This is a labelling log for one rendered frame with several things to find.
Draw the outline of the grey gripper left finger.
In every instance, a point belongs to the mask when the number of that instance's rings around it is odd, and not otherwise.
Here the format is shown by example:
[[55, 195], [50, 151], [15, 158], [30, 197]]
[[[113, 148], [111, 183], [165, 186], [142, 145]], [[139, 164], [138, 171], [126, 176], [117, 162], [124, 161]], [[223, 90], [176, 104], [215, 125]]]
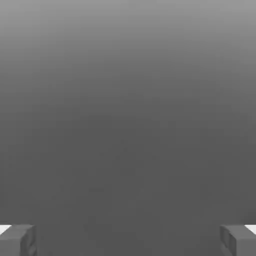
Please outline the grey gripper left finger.
[[0, 256], [37, 256], [36, 226], [0, 224]]

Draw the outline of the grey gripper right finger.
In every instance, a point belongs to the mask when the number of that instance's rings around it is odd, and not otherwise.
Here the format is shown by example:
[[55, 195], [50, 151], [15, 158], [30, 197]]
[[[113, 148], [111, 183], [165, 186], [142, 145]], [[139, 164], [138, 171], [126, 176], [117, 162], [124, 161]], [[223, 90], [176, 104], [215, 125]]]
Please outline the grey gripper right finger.
[[223, 256], [256, 256], [256, 224], [221, 225], [219, 235]]

